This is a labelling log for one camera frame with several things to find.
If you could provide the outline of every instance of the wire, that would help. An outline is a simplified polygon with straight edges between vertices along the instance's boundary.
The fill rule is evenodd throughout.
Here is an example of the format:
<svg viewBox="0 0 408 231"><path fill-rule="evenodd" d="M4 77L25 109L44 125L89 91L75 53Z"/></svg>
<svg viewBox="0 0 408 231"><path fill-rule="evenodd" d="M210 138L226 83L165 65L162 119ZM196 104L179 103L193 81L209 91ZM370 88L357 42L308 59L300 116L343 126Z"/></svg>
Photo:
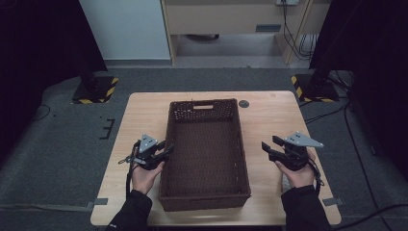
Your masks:
<svg viewBox="0 0 408 231"><path fill-rule="evenodd" d="M309 51L304 50L303 47L305 45L305 40L306 40L306 35L303 35L299 43L298 52L301 56L309 57L313 52L312 50L309 50Z"/></svg>
<svg viewBox="0 0 408 231"><path fill-rule="evenodd" d="M382 219L384 225L387 227L387 229L388 229L388 230L392 230L392 228L390 227L390 225L389 225L389 224L387 223L387 221L383 218L383 216L382 216L382 214L381 214L381 212L380 212L380 210L379 210L379 208L378 208L378 204L377 204L377 201L376 201L376 199L375 199L375 197L374 197L374 193L372 192L372 188L371 188L371 185L370 185L370 181L369 181L369 178L368 178L368 176L367 176L366 169L364 168L363 161L362 161L361 156L360 156L360 152L359 152L358 149L357 149L357 145L356 145L355 139L354 139L353 134L352 134L352 132L351 132L351 128L350 128L350 125L349 125L348 119L347 119L347 108L348 108L349 105L350 105L350 102L348 102L348 103L345 105L345 107L344 107L344 121L345 121L345 125L346 125L346 127L347 127L348 134L350 135L351 142L353 143L354 151L355 151L356 154L357 154L357 158L358 158L358 161L359 161L359 163L360 163L360 167L361 167L361 169L362 169L362 171L363 171L364 178L365 178L365 180L366 180L367 186L368 186L368 188L369 188L370 196L371 196L372 202L374 203L376 213L381 217L381 219Z"/></svg>
<svg viewBox="0 0 408 231"><path fill-rule="evenodd" d="M320 174L319 167L318 167L318 165L316 165L316 162L312 158L309 158L308 165L312 168L312 170L313 170L313 172L315 174L316 194L319 195L321 186L324 186L324 182L321 180L321 174Z"/></svg>
<svg viewBox="0 0 408 231"><path fill-rule="evenodd" d="M288 43L288 45L291 47L292 51L294 52L294 54L296 55L296 57L297 57L298 59L300 59L300 60L307 60L307 59L304 59L304 58L300 58L300 57L297 55L297 53L296 53L296 51L298 52L297 48L295 49L295 47L296 47L296 42L294 41L294 38L293 38L292 33L291 33L291 30L289 29L288 24L287 24L287 20L286 20L287 10L288 10L288 4L286 3L286 0L282 0L282 5L283 5L283 18L284 18L283 37L285 38L285 41L286 41L286 42ZM294 47L292 46L292 44L288 41L288 38L286 37L286 30L288 30L288 32L289 32L289 35L290 35L290 37L291 37L291 39L292 39L292 42L293 42L293 46L294 46Z"/></svg>
<svg viewBox="0 0 408 231"><path fill-rule="evenodd" d="M330 76L333 76L334 78L336 78L336 80L338 81L337 85L338 85L339 87L341 87L341 88L344 88L345 91L351 89L351 86L350 86L348 83L346 83L346 82L340 77L339 71L336 70L336 74L330 73Z"/></svg>
<svg viewBox="0 0 408 231"><path fill-rule="evenodd" d="M310 103L313 103L313 102L315 102L315 101L309 101L309 102L306 102L306 103L304 103L304 104L301 104L301 105L299 105L299 108L301 108L301 107L303 107L303 106L305 106L305 105L308 105L308 104L310 104Z"/></svg>
<svg viewBox="0 0 408 231"><path fill-rule="evenodd" d="M305 119L305 123L306 123L306 124L309 124L309 123L315 122L316 120L321 119L321 118L323 118L323 117L336 114L336 113L338 113L339 111L341 111L342 109L344 109L344 105L343 105L342 107L340 107L338 110L334 111L334 112L331 112L331 113L328 113L328 114L324 114L324 115L318 115L318 116L315 116L315 117L311 117L311 118Z"/></svg>
<svg viewBox="0 0 408 231"><path fill-rule="evenodd" d="M126 175L126 186L125 186L126 187L126 198L128 198L130 194L130 182L132 179L133 171L136 169L136 167L139 166L139 165L136 165L135 167L132 167L134 159L135 159L135 156L131 159L132 160L131 163L129 163L129 172Z"/></svg>
<svg viewBox="0 0 408 231"><path fill-rule="evenodd" d="M340 81L334 80L330 77L327 78L327 81L332 82L333 84L337 85L337 87L339 87L342 91L344 92L348 92L348 87L344 86Z"/></svg>
<svg viewBox="0 0 408 231"><path fill-rule="evenodd" d="M376 211L376 212L374 212L374 213L372 213L372 214L366 216L365 218L361 218L361 219L359 219L359 220L357 220L357 221L354 221L354 222L352 222L352 223L350 223L350 224L346 224L346 225L343 225L343 226L340 226L340 227L336 227L336 228L334 228L333 230L336 230L336 231L337 231L337 230L342 230L342 229L345 229L345 228L349 228L349 227L351 227L351 226L354 226L354 225L357 225L357 224L359 224L359 223L362 223L362 222L364 222L364 221L366 221L366 220L368 220L368 219L374 217L375 215L381 214L381 213L383 213L383 212L385 212L385 211L388 211L388 210L400 208L400 207L408 207L408 204L396 204L396 205L391 205L391 206L385 207L384 209L380 209L380 210L378 210L378 211Z"/></svg>
<svg viewBox="0 0 408 231"><path fill-rule="evenodd" d="M40 120L44 119L44 118L47 117L47 116L50 114L50 112L51 112L51 108L50 108L49 106L45 105L45 104L41 104L41 105L39 105L39 107L45 107L45 108L47 108L47 109L48 109L48 112L47 112L43 117L40 117L40 118L37 118L37 119L32 119L32 120L31 120L32 122L36 122L36 121L40 121Z"/></svg>
<svg viewBox="0 0 408 231"><path fill-rule="evenodd" d="M310 39L310 51L309 51L309 64L312 63L312 57L313 57L313 41L315 40L315 35L312 35Z"/></svg>

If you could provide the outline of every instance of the wall outlet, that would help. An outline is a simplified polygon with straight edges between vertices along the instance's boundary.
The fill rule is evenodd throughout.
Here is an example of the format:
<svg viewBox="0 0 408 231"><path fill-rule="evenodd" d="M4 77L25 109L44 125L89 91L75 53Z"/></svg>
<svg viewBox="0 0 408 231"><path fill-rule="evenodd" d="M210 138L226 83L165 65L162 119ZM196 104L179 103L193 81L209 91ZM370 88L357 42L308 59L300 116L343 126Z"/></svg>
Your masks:
<svg viewBox="0 0 408 231"><path fill-rule="evenodd" d="M288 6L299 5L299 0L276 0L276 5L283 5L283 2L286 2Z"/></svg>

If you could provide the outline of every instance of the white wall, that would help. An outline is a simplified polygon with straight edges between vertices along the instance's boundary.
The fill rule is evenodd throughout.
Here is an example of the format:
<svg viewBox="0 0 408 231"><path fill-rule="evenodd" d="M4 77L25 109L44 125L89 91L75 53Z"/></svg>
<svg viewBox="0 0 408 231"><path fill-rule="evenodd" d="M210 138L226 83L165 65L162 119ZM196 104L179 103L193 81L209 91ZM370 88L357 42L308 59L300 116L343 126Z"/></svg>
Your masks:
<svg viewBox="0 0 408 231"><path fill-rule="evenodd" d="M160 0L80 0L105 60L169 60Z"/></svg>

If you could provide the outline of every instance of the wooden table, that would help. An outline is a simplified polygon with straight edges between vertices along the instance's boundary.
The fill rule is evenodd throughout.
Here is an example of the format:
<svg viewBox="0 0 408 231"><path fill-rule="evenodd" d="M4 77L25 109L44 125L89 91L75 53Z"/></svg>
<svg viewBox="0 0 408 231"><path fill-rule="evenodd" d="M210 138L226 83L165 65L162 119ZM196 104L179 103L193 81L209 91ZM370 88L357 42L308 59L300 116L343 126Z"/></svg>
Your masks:
<svg viewBox="0 0 408 231"><path fill-rule="evenodd" d="M261 141L279 150L280 147L271 141L272 135L287 137L300 131L309 136L297 102L290 91L133 93L123 116L98 195L98 198L108 198L108 203L95 205L90 218L91 223L105 226L120 210L125 201L125 177L128 165L118 165L117 162L129 155L133 144L141 138L142 133L158 141L166 138L170 102L228 98L249 102L248 108L239 107L239 113L251 197L242 208L167 213L158 201L160 182L158 177L148 194L153 200L148 224L152 226L284 225L285 212L280 199L282 174L274 163L268 160L268 154L262 150ZM320 199L331 198L333 195L319 157L317 157L317 164L325 183L325 186L321 187L319 197ZM331 224L340 223L341 217L336 205L324 207L324 210Z"/></svg>

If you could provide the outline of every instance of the wicker basket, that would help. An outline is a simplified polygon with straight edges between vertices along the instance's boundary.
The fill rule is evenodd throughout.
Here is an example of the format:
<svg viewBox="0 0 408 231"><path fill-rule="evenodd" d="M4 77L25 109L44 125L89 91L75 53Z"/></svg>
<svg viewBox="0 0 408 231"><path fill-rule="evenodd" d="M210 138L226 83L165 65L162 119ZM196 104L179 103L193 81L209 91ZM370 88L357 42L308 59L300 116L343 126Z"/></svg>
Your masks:
<svg viewBox="0 0 408 231"><path fill-rule="evenodd" d="M159 200L165 211L242 207L250 196L236 99L172 102Z"/></svg>

